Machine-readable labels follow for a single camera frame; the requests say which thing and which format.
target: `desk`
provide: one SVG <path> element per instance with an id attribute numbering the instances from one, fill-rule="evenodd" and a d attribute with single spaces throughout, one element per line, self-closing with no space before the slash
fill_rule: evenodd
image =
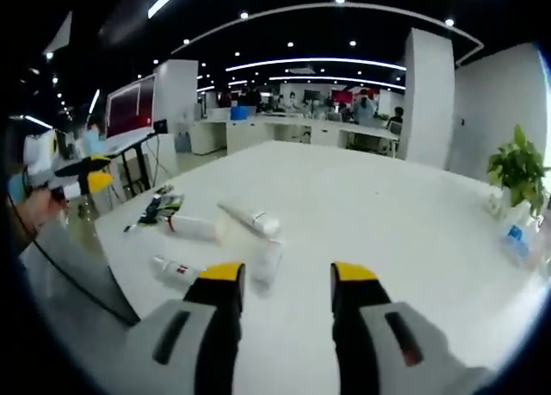
<path id="1" fill-rule="evenodd" d="M 301 117 L 258 115 L 248 120 L 230 121 L 206 119 L 195 122 L 190 130 L 191 150 L 194 154 L 207 154 L 227 146 L 228 154 L 278 138 L 282 127 L 306 127 L 311 133 L 311 144 L 346 148 L 348 135 L 371 135 L 390 142 L 392 156 L 396 157 L 399 136 L 386 128 L 362 127 L 326 120 Z"/>
<path id="2" fill-rule="evenodd" d="M 153 279 L 153 254 L 199 267 L 256 256 L 260 240 L 217 201 L 240 196 L 282 223 L 287 248 L 269 293 L 259 294 L 247 275 L 233 393 L 338 393 L 330 284 L 336 260 L 372 269 L 391 299 L 439 327 L 451 353 L 469 366 L 499 367 L 545 296 L 540 277 L 502 253 L 497 223 L 482 209 L 494 188 L 483 182 L 358 151 L 269 142 L 170 183 L 186 196 L 179 213 L 216 219 L 226 235 L 216 248 L 155 228 L 123 234 L 152 192 L 102 216 L 97 235 L 140 317 L 181 297 Z"/>

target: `potted plant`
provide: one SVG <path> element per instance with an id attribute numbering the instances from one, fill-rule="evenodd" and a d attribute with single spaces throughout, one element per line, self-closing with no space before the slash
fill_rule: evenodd
<path id="1" fill-rule="evenodd" d="M 545 201 L 542 179 L 550 168 L 543 167 L 542 154 L 526 139 L 522 128 L 515 127 L 514 138 L 498 148 L 488 160 L 490 183 L 504 189 L 509 207 L 523 201 L 530 204 L 530 212 L 538 216 Z"/>

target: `white pillar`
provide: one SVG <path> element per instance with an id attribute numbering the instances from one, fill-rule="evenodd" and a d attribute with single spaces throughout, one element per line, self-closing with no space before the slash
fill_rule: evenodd
<path id="1" fill-rule="evenodd" d="M 169 59 L 158 67 L 153 96 L 153 121 L 167 120 L 169 133 L 190 124 L 197 103 L 198 62 Z"/>
<path id="2" fill-rule="evenodd" d="M 413 28 L 406 42 L 404 126 L 398 157 L 444 169 L 453 128 L 451 41 Z"/>

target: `floor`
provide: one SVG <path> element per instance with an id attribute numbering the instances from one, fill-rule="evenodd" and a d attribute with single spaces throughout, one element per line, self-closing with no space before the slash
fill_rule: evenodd
<path id="1" fill-rule="evenodd" d="M 226 155 L 226 150 L 217 151 L 205 156 L 196 156 L 190 152 L 177 152 L 176 162 L 182 174 Z M 96 237 L 96 229 L 94 227 L 94 221 L 97 218 L 97 211 L 86 199 L 72 201 L 67 214 L 67 231 L 72 238 L 77 240 L 90 253 L 91 257 L 104 259 L 102 246 Z"/>

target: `ceiling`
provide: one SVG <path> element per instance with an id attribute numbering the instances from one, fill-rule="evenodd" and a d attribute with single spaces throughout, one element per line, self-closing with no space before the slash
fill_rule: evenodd
<path id="1" fill-rule="evenodd" d="M 48 14 L 41 34 L 51 39 L 69 10 L 73 12 L 71 43 L 46 61 L 38 52 L 22 55 L 24 65 L 17 72 L 13 112 L 30 113 L 57 127 L 67 122 L 61 101 L 73 120 L 85 118 L 96 92 L 102 94 L 146 76 L 168 58 L 197 59 L 203 79 L 199 87 L 223 88 L 236 80 L 269 83 L 285 69 L 309 65 L 314 75 L 366 78 L 404 85 L 400 71 L 378 66 L 313 63 L 267 65 L 235 72 L 225 68 L 270 59 L 339 57 L 368 59 L 402 65 L 404 44 L 411 28 L 421 28 L 449 37 L 455 59 L 475 48 L 471 40 L 446 27 L 407 15 L 376 9 L 331 6 L 293 10 L 253 18 L 259 12 L 308 3 L 334 4 L 334 0 L 171 0 L 152 19 L 147 10 L 156 0 L 63 0 L 35 10 Z M 347 0 L 347 3 L 374 3 L 413 11 L 443 22 L 449 17 L 455 27 L 472 35 L 485 47 L 472 58 L 529 40 L 537 40 L 536 25 L 529 23 L 533 7 L 526 0 Z M 231 21 L 240 21 L 246 11 L 250 18 L 194 40 L 207 31 Z M 185 39 L 191 43 L 183 49 Z M 38 70 L 33 73 L 29 68 Z M 59 79 L 53 84 L 52 78 Z"/>

